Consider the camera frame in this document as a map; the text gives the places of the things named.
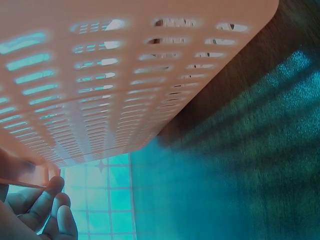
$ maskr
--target hand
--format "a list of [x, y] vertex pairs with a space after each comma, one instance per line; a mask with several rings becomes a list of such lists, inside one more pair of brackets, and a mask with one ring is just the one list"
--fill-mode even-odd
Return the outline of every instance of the hand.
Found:
[[[32, 188], [8, 195], [9, 186], [0, 184], [0, 239], [77, 240], [70, 199], [61, 193], [64, 184], [62, 177], [55, 176], [44, 190]], [[37, 235], [45, 223], [42, 234]]]

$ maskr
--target tiled wall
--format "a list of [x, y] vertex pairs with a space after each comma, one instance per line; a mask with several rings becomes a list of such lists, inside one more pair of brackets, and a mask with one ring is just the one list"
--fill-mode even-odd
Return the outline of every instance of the tiled wall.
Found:
[[135, 223], [127, 154], [65, 168], [79, 240], [134, 240]]

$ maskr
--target grout line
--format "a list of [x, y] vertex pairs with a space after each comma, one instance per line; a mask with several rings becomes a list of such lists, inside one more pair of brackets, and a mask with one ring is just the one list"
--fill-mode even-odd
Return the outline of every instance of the grout line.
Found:
[[[68, 188], [72, 188], [72, 189], [83, 189], [83, 187], [81, 186], [72, 186], [72, 185], [68, 185]], [[98, 189], [110, 189], [110, 190], [131, 190], [130, 186], [112, 186], [112, 187], [103, 187], [103, 186], [88, 186], [87, 187], [88, 190], [98, 190]]]
[[132, 230], [134, 232], [133, 239], [136, 239], [137, 235], [137, 229], [136, 229], [136, 217], [135, 217], [135, 205], [134, 205], [134, 190], [133, 190], [133, 184], [132, 184], [132, 169], [131, 169], [131, 154], [128, 153], [128, 163], [129, 163], [129, 180], [130, 180], [130, 198], [131, 198], [131, 221], [132, 221]]
[[85, 189], [85, 215], [86, 215], [86, 224], [88, 229], [88, 237], [89, 240], [91, 240], [90, 236], [90, 221], [89, 221], [89, 208], [88, 208], [88, 167], [85, 166], [85, 183], [84, 183], [84, 189]]
[[114, 233], [110, 233], [110, 232], [97, 232], [97, 233], [87, 233], [87, 232], [79, 232], [79, 235], [90, 235], [90, 236], [100, 236], [100, 235], [111, 235], [111, 236], [121, 236], [121, 235], [134, 235], [136, 234], [136, 232], [114, 232]]
[[[109, 158], [106, 159], [106, 164], [109, 166]], [[108, 193], [110, 235], [111, 235], [111, 240], [114, 240], [114, 233], [113, 233], [114, 231], [113, 231], [112, 215], [111, 215], [110, 167], [106, 168], [106, 182], [107, 182], [107, 193]]]
[[73, 212], [75, 213], [85, 213], [85, 212], [89, 212], [89, 213], [131, 213], [132, 210], [73, 210]]

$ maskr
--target wooden surface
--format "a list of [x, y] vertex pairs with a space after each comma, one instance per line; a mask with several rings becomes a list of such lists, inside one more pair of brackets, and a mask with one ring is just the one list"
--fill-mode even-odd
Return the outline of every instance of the wooden surface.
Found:
[[280, 0], [131, 164], [138, 240], [320, 239], [320, 2]]

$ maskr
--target dark wooden table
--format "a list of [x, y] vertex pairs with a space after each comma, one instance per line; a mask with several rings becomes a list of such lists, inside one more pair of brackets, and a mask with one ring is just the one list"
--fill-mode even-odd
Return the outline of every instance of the dark wooden table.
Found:
[[319, 240], [320, 1], [280, 0], [130, 157], [138, 240]]

